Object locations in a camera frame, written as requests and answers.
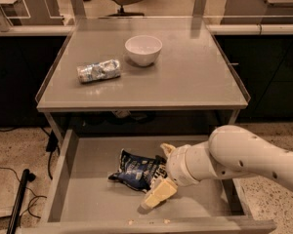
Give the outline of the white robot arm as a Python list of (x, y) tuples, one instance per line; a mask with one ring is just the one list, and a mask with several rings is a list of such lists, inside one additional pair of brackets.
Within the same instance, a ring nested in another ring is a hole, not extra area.
[(151, 184), (141, 207), (151, 210), (177, 193), (181, 186), (205, 179), (229, 179), (258, 175), (293, 192), (293, 151), (277, 147), (234, 125), (225, 125), (196, 145), (175, 147), (163, 143), (166, 177)]

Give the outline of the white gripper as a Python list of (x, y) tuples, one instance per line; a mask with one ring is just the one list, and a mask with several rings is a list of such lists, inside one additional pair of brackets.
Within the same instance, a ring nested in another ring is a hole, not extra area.
[(166, 173), (169, 177), (159, 177), (141, 202), (141, 207), (151, 210), (157, 205), (177, 193), (178, 186), (190, 186), (198, 184), (198, 181), (188, 171), (186, 154), (189, 145), (175, 147), (169, 143), (161, 143), (166, 161)]

